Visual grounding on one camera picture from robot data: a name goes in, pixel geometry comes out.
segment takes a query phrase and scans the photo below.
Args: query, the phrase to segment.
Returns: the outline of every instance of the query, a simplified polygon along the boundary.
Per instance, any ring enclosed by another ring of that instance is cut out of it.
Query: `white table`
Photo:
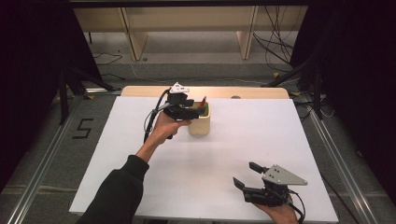
[[[111,170],[121,168],[140,148],[144,120],[157,101],[117,98],[70,212],[83,214]],[[137,217],[269,221],[233,185],[236,177],[247,187],[263,186],[261,175],[248,168],[254,161],[266,167],[278,164],[308,181],[307,186],[290,186],[303,198],[305,222],[338,222],[292,100],[207,101],[212,106],[210,134],[193,136],[182,127],[156,150]],[[298,198],[293,200],[302,209]]]

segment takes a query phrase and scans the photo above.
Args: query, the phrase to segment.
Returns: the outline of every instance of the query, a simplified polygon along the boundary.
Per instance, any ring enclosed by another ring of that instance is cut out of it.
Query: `black sleeve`
[[[136,156],[119,170],[113,170],[96,192],[77,223],[131,224],[143,196],[143,179],[149,165]]]

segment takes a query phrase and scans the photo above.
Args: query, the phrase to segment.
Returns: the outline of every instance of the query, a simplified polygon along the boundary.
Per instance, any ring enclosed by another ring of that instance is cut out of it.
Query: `hand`
[[[163,112],[157,117],[154,129],[145,144],[136,152],[136,156],[145,162],[149,162],[155,149],[166,141],[169,135],[177,134],[178,128],[191,124],[191,120],[174,120]]]
[[[166,138],[170,135],[177,134],[178,128],[191,124],[191,120],[174,120],[169,118],[165,113],[160,112],[157,121],[155,122],[154,129],[148,138],[154,138],[160,145],[165,142]]]
[[[256,203],[254,205],[270,216],[275,223],[298,223],[294,209],[285,203],[277,207],[268,207]]]

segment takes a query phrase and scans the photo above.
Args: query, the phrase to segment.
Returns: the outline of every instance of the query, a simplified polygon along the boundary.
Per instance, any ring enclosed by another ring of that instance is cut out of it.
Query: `aluminum rail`
[[[76,96],[74,98],[70,106],[69,116],[67,117],[64,124],[59,126],[58,131],[56,132],[55,136],[52,138],[52,141],[49,144],[46,154],[44,155],[43,159],[38,165],[35,174],[33,175],[28,186],[26,187],[26,190],[20,197],[18,203],[15,205],[14,210],[11,213],[10,218],[7,222],[8,224],[23,222],[23,219],[26,216],[30,208],[30,205],[33,202],[33,199],[35,198],[37,190],[40,187],[44,177],[46,176],[47,171],[50,168],[50,165],[52,164],[52,161],[55,158],[55,155],[62,141],[64,140],[65,133],[68,130],[71,123],[70,121],[72,120],[78,106],[82,102],[82,99],[83,99],[82,95]]]
[[[338,150],[337,145],[332,140],[332,136],[327,130],[323,120],[320,120],[316,115],[315,111],[313,111],[311,108],[308,108],[308,111],[310,113],[312,121],[314,122],[315,127],[317,128],[320,138],[323,141],[329,153],[329,156],[331,157],[332,162],[346,187],[346,190],[352,202],[355,204],[355,207],[358,210],[362,222],[367,224],[379,223],[370,204],[363,195],[361,188],[353,177],[353,174],[350,172],[347,163],[345,162],[340,151]]]

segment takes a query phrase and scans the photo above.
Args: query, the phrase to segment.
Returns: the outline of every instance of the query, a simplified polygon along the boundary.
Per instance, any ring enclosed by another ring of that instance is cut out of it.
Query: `human hand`
[[[165,142],[166,138],[170,135],[177,134],[178,128],[191,124],[191,120],[174,120],[169,118],[165,113],[160,112],[155,122],[154,129],[148,137],[153,139],[158,145]]]
[[[281,206],[268,207],[262,204],[256,204],[256,207],[265,212],[275,223],[298,223],[297,216],[294,209],[288,204],[282,204]]]

